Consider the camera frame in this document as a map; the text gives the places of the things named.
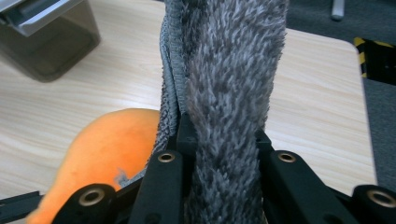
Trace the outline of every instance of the screw hole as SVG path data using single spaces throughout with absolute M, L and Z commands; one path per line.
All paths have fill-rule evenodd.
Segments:
M 175 159 L 175 155 L 171 153 L 163 153 L 158 157 L 160 162 L 170 162 Z
M 279 155 L 277 155 L 277 156 L 279 157 L 280 160 L 282 160 L 284 162 L 295 162 L 296 161 L 296 158 L 293 155 L 286 153 L 286 152 L 279 153 Z
M 396 199 L 394 199 L 391 195 L 388 195 L 386 192 L 371 189 L 367 191 L 367 196 L 370 198 L 371 201 L 381 206 L 388 208 L 396 207 Z
M 102 189 L 89 189 L 79 197 L 79 204 L 82 206 L 91 206 L 99 203 L 105 198 L 105 192 Z

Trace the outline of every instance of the wooden table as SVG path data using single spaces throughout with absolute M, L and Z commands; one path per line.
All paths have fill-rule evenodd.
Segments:
M 97 117 L 160 107 L 164 4 L 91 5 L 102 42 L 60 79 L 39 83 L 0 61 L 0 199 L 46 193 L 74 137 Z M 274 147 L 297 152 L 345 193 L 375 183 L 357 51 L 292 30 L 286 42 L 266 128 Z

